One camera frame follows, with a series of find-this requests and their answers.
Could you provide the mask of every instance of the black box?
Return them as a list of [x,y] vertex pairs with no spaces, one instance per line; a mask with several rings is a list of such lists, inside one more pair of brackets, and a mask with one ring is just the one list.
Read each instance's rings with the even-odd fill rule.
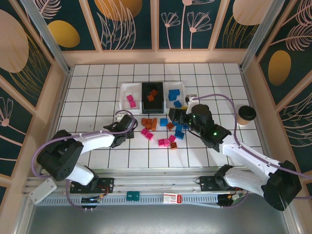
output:
[[[147,96],[155,89],[158,94],[154,101],[149,101]],[[162,82],[143,82],[142,83],[142,113],[143,114],[163,114],[164,113],[164,90]]]

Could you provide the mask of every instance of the magenta block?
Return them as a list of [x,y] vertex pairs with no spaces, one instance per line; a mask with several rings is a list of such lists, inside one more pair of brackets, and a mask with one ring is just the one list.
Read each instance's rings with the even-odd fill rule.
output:
[[134,108],[134,107],[136,107],[137,105],[136,105],[136,102],[135,101],[130,101],[130,107],[131,108]]
[[142,130],[142,132],[141,132],[141,134],[143,135],[143,136],[147,136],[147,134],[149,133],[149,131],[146,129],[146,128],[144,128],[143,130]]
[[170,143],[172,143],[176,140],[176,137],[174,135],[171,135],[168,140]]
[[164,146],[168,147],[169,146],[169,140],[168,139],[164,139]]
[[152,134],[152,133],[148,133],[148,134],[146,135],[146,138],[147,138],[148,140],[153,139],[153,137],[154,137],[154,134]]
[[158,146],[165,146],[164,139],[158,140]]
[[129,102],[130,102],[130,101],[133,101],[133,96],[132,96],[132,95],[128,95],[128,96],[127,96],[127,99],[128,99]]

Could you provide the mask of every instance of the white tile floor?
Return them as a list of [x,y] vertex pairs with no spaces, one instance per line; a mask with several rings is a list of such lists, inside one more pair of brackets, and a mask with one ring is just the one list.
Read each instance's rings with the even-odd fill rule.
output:
[[[58,129],[70,133],[101,130],[113,122],[118,108],[120,84],[143,81],[182,81],[186,94],[199,96],[221,93],[230,97],[236,109],[248,105],[246,92],[237,64],[187,63],[187,64],[108,64],[77,65],[74,68]],[[200,101],[207,104],[215,123],[234,129],[233,110],[221,97],[209,97]],[[205,145],[195,136],[184,132],[183,140],[177,139],[177,150],[159,148],[157,140],[174,135],[166,127],[157,126],[154,140],[148,141],[140,131],[141,119],[135,138],[127,140],[114,149],[103,148],[84,153],[78,163],[92,169],[105,168],[167,168],[167,167],[220,167],[224,164],[242,166],[227,156]],[[150,117],[167,117],[150,115]],[[262,152],[257,129],[252,121],[239,127],[238,138]]]

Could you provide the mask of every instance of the white tray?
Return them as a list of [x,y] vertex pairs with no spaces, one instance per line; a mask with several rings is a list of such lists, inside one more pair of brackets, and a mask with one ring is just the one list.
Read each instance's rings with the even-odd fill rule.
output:
[[[182,106],[185,106],[184,98],[184,85],[182,82],[163,82],[163,93],[164,93],[164,112],[169,113],[170,108],[174,108],[174,102],[180,101]],[[177,96],[175,101],[169,101],[169,90],[179,89],[180,95]],[[131,108],[128,102],[127,96],[132,95],[136,102],[136,107]],[[119,109],[130,111],[134,115],[142,114],[142,83],[122,83],[120,85],[120,96],[119,96]]]

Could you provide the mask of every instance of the yellow circle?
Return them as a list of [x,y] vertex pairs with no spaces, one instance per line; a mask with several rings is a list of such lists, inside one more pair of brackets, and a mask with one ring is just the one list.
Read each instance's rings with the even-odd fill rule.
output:
[[10,14],[0,10],[0,67],[11,73],[20,72],[28,61],[27,34]]
[[52,35],[54,36],[57,44],[66,47],[72,48],[79,44],[80,37],[77,30],[69,23],[56,20],[48,24]]
[[276,51],[269,62],[269,81],[275,85],[281,85],[288,77],[292,60],[286,51]]
[[125,13],[127,13],[127,8],[129,9],[133,18],[137,16],[142,9],[142,0],[94,0],[94,2],[105,17],[117,21],[121,21],[120,19],[124,14],[120,4],[123,5]]
[[260,24],[273,0],[235,0],[233,17],[242,25]]

